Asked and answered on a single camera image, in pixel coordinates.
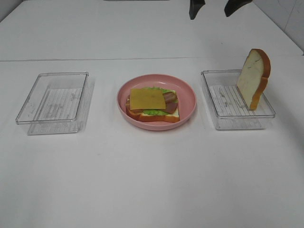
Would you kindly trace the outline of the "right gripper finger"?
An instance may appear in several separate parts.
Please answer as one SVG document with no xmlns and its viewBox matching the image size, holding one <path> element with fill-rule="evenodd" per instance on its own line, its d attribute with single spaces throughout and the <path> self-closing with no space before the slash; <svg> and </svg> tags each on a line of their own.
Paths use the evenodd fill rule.
<svg viewBox="0 0 304 228">
<path fill-rule="evenodd" d="M 190 0 L 189 16 L 194 20 L 198 11 L 205 5 L 204 0 Z"/>
<path fill-rule="evenodd" d="M 228 0 L 225 5 L 224 12 L 226 17 L 231 16 L 239 8 L 251 3 L 252 0 Z"/>
</svg>

